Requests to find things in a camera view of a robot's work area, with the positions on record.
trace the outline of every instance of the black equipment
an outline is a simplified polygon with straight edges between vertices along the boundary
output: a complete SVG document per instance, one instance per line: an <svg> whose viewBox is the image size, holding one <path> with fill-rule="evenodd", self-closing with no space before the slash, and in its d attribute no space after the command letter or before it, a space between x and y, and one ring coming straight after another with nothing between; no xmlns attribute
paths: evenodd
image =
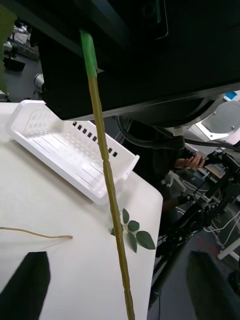
<svg viewBox="0 0 240 320"><path fill-rule="evenodd" d="M160 275L152 286L149 307L160 295L169 273L184 249L185 244L199 231L209 227L212 219L223 215L229 204L237 200L240 195L240 164L228 154L219 154L219 158L226 167L224 176L185 212L185 214L165 232L163 241L156 250L156 256L161 257L153 271L153 276L163 267ZM213 196L221 191L221 202L211 204Z"/></svg>
<svg viewBox="0 0 240 320"><path fill-rule="evenodd" d="M91 120L80 29L93 36L103 116L159 127L209 115L240 88L239 2L0 0L33 26L42 95L61 119Z"/></svg>

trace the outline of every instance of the white plastic basket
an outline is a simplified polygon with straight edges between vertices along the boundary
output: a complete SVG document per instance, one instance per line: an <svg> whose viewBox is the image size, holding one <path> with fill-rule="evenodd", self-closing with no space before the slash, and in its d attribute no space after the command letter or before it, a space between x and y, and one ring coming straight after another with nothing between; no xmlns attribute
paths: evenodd
<svg viewBox="0 0 240 320"><path fill-rule="evenodd" d="M22 101L7 123L18 143L96 204L108 202L96 127L90 121L62 121L43 101ZM139 156L106 135L116 188L128 178Z"/></svg>

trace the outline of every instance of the camera rig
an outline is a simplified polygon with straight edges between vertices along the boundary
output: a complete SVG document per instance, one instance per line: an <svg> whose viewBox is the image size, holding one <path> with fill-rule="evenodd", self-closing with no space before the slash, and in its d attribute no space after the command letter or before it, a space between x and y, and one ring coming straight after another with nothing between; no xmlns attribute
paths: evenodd
<svg viewBox="0 0 240 320"><path fill-rule="evenodd" d="M223 215L226 207L233 204L240 195L240 164L226 153L215 154L214 162L225 166L225 174L205 194L195 199L195 203L185 214L166 230L162 237L165 241L162 241L156 249L156 257L161 257L161 259L153 271L153 276L158 273L164 263L166 264L151 288L149 309L160 296L161 289L185 244L196 233L209 227L214 218ZM213 205L212 198L219 191L222 194L222 200Z"/></svg>

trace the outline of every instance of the person's arm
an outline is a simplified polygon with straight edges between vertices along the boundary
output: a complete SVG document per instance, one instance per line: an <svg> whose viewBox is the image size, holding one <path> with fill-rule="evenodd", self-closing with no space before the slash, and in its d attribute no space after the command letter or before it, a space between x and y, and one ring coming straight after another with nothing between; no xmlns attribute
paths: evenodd
<svg viewBox="0 0 240 320"><path fill-rule="evenodd" d="M202 168L204 166L204 163L205 163L205 160L203 160L203 158L199 154L197 154L187 159L186 158L177 159L173 167L176 169L190 168L193 170L197 170L199 168Z"/></svg>

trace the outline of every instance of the white table surface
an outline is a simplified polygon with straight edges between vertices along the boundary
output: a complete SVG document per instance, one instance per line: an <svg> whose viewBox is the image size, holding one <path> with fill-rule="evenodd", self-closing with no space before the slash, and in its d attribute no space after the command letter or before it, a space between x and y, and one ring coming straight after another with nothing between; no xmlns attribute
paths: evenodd
<svg viewBox="0 0 240 320"><path fill-rule="evenodd" d="M28 252L47 251L51 281L41 320L125 320L124 291L108 205L97 206L5 132L16 103L0 103L0 291ZM132 172L118 193L140 229L158 239L163 198ZM136 320L146 320L155 250L125 251Z"/></svg>

